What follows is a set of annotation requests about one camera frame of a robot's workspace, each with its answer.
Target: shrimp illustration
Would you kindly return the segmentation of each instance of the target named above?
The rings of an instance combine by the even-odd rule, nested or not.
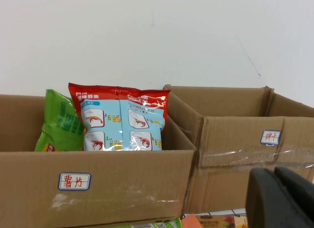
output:
[[[104,147],[104,143],[102,141],[91,140],[88,138],[89,136],[94,136],[94,135],[90,134],[86,137],[87,141],[92,142],[93,150],[96,150],[96,147],[98,147],[98,150],[100,151]]]
[[[130,115],[132,118],[135,119],[135,123],[136,123],[136,124],[142,124],[142,126],[140,126],[140,127],[145,127],[145,126],[146,126],[146,122],[139,120],[139,119],[136,117],[137,114],[134,113],[133,111],[129,112],[129,115]]]
[[[98,118],[97,116],[90,116],[90,117],[85,117],[85,118],[88,119],[90,123],[91,123],[93,120],[98,120],[98,121],[100,121],[102,124],[104,123],[104,122],[102,121],[102,119],[101,119],[101,118]]]
[[[140,137],[140,136],[137,136],[134,134],[132,136],[140,139],[143,147],[145,147],[145,148],[148,148],[151,145],[150,141],[147,138]]]
[[[93,112],[89,111],[89,112],[84,113],[85,118],[88,119],[90,123],[91,123],[93,120],[100,121],[102,124],[104,123],[101,118],[99,118],[99,117],[97,117],[97,116],[89,116],[89,117],[87,117],[86,114],[93,114]]]

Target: snack package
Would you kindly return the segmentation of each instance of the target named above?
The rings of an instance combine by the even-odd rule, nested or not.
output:
[[[69,83],[69,91],[87,129],[85,151],[161,150],[169,90]]]
[[[158,222],[146,225],[121,226],[114,228],[182,228],[181,220],[175,219],[173,222]]]
[[[35,151],[81,151],[84,126],[72,100],[54,91],[46,91],[42,133]]]

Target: black object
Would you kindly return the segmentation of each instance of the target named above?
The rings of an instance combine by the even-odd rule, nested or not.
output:
[[[314,228],[314,186],[287,168],[254,168],[246,213],[249,228]]]

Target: red and blue snack bag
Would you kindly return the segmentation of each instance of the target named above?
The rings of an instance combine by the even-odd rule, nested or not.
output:
[[[69,83],[82,123],[85,151],[159,151],[169,90]]]

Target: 薯片 label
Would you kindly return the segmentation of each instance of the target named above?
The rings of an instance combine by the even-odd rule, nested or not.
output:
[[[85,191],[89,189],[91,178],[89,173],[61,173],[58,189]]]

